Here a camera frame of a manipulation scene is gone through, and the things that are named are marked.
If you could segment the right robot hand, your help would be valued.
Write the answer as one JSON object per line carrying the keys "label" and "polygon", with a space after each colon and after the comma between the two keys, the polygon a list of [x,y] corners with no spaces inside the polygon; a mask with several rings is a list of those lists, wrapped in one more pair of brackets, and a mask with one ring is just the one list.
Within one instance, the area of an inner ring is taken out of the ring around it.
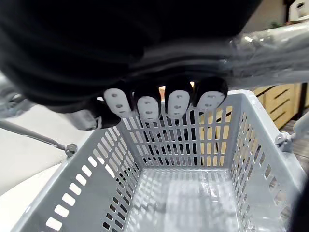
{"label": "right robot hand", "polygon": [[235,36],[258,0],[3,0],[0,70],[27,99],[81,110],[147,48]]}

